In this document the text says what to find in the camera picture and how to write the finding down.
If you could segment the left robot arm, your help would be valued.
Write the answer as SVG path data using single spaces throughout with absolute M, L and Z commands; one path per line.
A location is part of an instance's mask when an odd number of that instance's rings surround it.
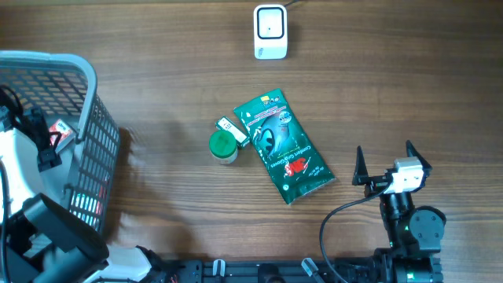
M 153 282 L 142 247 L 108 246 L 46 191 L 44 171 L 62 164 L 61 133 L 38 108 L 1 87 L 1 276 L 4 282 Z

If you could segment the small green white box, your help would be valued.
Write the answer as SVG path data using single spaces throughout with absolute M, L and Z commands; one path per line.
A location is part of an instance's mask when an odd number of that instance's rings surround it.
M 237 141 L 237 147 L 242 149 L 250 143 L 250 138 L 227 116 L 223 116 L 215 122 L 215 127 L 219 130 L 230 132 Z

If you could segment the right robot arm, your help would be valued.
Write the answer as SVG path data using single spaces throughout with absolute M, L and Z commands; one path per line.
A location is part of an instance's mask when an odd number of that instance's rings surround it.
M 406 154 L 382 175 L 371 176 L 362 148 L 357 147 L 352 184 L 364 186 L 365 197 L 380 199 L 390 245 L 375 250 L 370 274 L 376 282 L 439 283 L 444 277 L 435 255 L 441 252 L 446 216 L 432 206 L 414 205 L 412 195 L 425 187 L 432 166 L 411 141 L 406 142 Z

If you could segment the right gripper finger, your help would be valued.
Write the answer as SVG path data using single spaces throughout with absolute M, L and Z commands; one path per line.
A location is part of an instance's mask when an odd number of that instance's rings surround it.
M 356 161 L 354 174 L 352 178 L 353 186 L 362 186 L 369 183 L 369 173 L 367 171 L 367 166 L 365 163 L 365 157 L 362 151 L 362 147 L 359 145 L 356 152 Z
M 408 157 L 416 157 L 422 167 L 425 173 L 430 173 L 432 170 L 432 166 L 430 165 L 429 162 L 426 161 L 425 158 L 422 157 L 421 154 L 416 150 L 416 148 L 413 146 L 413 143 L 410 140 L 406 141 L 406 152 Z

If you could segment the green 3M gloves pack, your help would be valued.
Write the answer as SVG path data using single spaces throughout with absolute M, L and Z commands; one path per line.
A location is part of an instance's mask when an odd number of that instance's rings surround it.
M 233 113 L 286 204 L 336 180 L 280 89 L 237 106 Z

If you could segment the red white small packet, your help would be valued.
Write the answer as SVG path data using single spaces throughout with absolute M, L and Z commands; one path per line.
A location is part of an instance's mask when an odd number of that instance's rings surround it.
M 54 147 L 56 153 L 70 145 L 77 135 L 76 131 L 62 119 L 58 119 L 49 128 L 49 133 L 50 144 Z

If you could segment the green lid jar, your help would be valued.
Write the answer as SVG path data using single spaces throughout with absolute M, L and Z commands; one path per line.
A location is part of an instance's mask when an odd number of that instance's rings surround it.
M 231 164 L 238 154 L 236 138 L 226 130 L 217 130 L 209 138 L 211 155 L 220 164 Z

